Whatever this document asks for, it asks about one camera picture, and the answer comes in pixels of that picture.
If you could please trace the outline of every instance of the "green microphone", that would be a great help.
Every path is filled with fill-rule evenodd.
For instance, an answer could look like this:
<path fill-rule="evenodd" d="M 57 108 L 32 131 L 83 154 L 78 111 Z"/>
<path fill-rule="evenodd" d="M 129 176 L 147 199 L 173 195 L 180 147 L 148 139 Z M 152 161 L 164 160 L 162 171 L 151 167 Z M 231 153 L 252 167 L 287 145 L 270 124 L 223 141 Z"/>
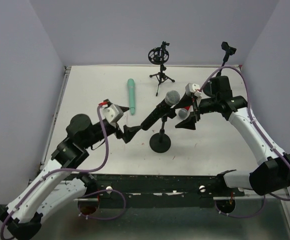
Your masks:
<path fill-rule="evenodd" d="M 128 96 L 129 96 L 129 110 L 130 114 L 135 114 L 135 82 L 132 78 L 127 81 Z"/>

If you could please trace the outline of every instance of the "purple cable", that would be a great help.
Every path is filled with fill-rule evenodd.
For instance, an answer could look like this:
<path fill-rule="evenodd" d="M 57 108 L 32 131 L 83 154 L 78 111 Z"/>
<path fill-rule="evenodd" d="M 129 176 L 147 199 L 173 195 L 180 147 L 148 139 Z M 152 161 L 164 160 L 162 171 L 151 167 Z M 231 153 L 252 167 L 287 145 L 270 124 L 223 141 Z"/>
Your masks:
<path fill-rule="evenodd" d="M 247 85 L 246 85 L 246 80 L 244 78 L 244 76 L 242 75 L 242 73 L 240 71 L 238 71 L 235 67 L 232 67 L 232 66 L 221 66 L 219 68 L 217 68 L 208 78 L 207 80 L 204 82 L 204 84 L 201 86 L 201 88 L 199 89 L 199 91 L 201 92 L 203 90 L 203 88 L 206 86 L 206 84 L 211 80 L 211 78 L 220 70 L 222 69 L 232 69 L 234 70 L 235 72 L 237 72 L 241 79 L 243 80 L 244 82 L 244 86 L 245 86 L 245 89 L 246 89 L 246 94 L 247 94 L 247 112 L 248 112 L 248 116 L 249 116 L 249 119 L 253 119 L 253 115 L 252 115 L 252 112 L 251 112 L 251 103 L 249 101 L 249 90 L 247 88 Z M 281 155 L 279 153 L 279 151 L 277 151 L 275 148 L 273 148 L 273 145 L 271 143 L 271 141 L 265 136 L 265 134 L 262 132 L 262 130 L 259 128 L 259 126 L 257 125 L 256 121 L 253 121 L 252 124 L 255 126 L 257 132 L 261 135 L 261 137 L 265 140 L 265 142 L 269 145 L 269 147 L 273 150 L 274 153 L 276 153 L 279 158 L 286 164 L 286 166 L 288 167 L 289 171 L 290 171 L 290 164 L 289 162 L 285 159 L 285 157 L 283 155 Z M 277 196 L 273 193 L 270 193 L 271 196 L 279 199 L 279 200 L 282 200 L 282 201 L 290 201 L 290 198 L 284 198 L 284 197 L 281 197 L 281 196 Z"/>
<path fill-rule="evenodd" d="M 230 217 L 230 218 L 234 218 L 234 219 L 249 219 L 249 218 L 255 217 L 256 215 L 260 214 L 260 213 L 264 210 L 265 202 L 266 202 L 266 201 L 265 201 L 265 195 L 264 195 L 264 196 L 263 196 L 263 203 L 262 203 L 262 205 L 261 205 L 261 208 L 260 208 L 257 212 L 255 212 L 255 213 L 253 213 L 253 214 L 251 214 L 251 215 L 246 215 L 246 216 L 229 215 L 228 213 L 224 213 L 224 212 L 222 212 L 221 210 L 219 210 L 219 208 L 218 208 L 217 205 L 216 205 L 216 201 L 214 202 L 214 206 L 215 206 L 215 209 L 217 210 L 217 212 L 218 212 L 219 214 L 224 215 L 224 216 L 226 216 L 226 217 Z"/>
<path fill-rule="evenodd" d="M 100 194 L 100 193 L 109 192 L 109 191 L 119 194 L 121 196 L 121 198 L 123 199 L 123 209 L 118 215 L 112 216 L 112 217 L 96 217 L 96 216 L 89 216 L 89 215 L 84 215 L 83 213 L 80 213 L 80 216 L 84 216 L 85 218 L 89 218 L 89 219 L 104 220 L 104 221 L 110 221 L 110 220 L 118 219 L 119 217 L 121 217 L 125 213 L 125 210 L 126 210 L 126 199 L 120 191 L 117 191 L 115 189 L 112 189 L 112 190 L 103 189 L 103 190 L 99 190 L 99 191 L 95 191 L 95 192 L 86 194 L 86 195 L 82 196 L 81 198 L 86 198 L 86 197 L 90 197 L 90 196 L 95 195 L 95 194 Z"/>
<path fill-rule="evenodd" d="M 94 169 L 91 169 L 91 170 L 83 170 L 83 169 L 75 169 L 75 168 L 61 168 L 61 169 L 56 169 L 56 170 L 53 170 L 53 171 L 50 171 L 49 173 L 47 173 L 46 175 L 44 175 L 42 178 L 41 178 L 41 181 L 38 181 L 36 184 L 34 184 L 31 189 L 24 195 L 24 197 L 19 201 L 19 203 L 15 206 L 14 209 L 18 210 L 20 208 L 20 206 L 22 205 L 22 203 L 29 197 L 29 195 L 41 184 L 41 182 L 43 180 L 46 180 L 50 175 L 52 174 L 55 174 L 55 173 L 58 173 L 58 172 L 79 172 L 79 173 L 93 173 L 93 172 L 96 172 L 98 170 L 101 170 L 105 164 L 107 163 L 107 160 L 109 158 L 109 152 L 110 152 L 110 148 L 109 148 L 109 141 L 108 141 L 108 136 L 106 134 L 106 129 L 105 129 L 105 126 L 104 126 L 104 123 L 103 123 L 103 120 L 102 120 L 102 115 L 101 115 L 101 105 L 99 105 L 97 107 L 97 116 L 98 116 L 98 119 L 99 119 L 99 123 L 100 123 L 100 127 L 101 127 L 101 131 L 103 133 L 103 136 L 104 136 L 104 141 L 105 141 L 105 158 L 104 158 L 104 161 L 103 163 L 97 167 L 97 168 L 94 168 Z M 7 225 L 7 222 L 10 220 L 10 218 L 12 217 L 12 215 L 15 213 L 14 209 L 8 214 L 8 216 L 5 218 L 1 228 L 0 228 L 0 239 L 1 240 L 13 240 L 14 237 L 11 237 L 11 238 L 5 238 L 4 237 L 4 228 L 5 226 Z"/>

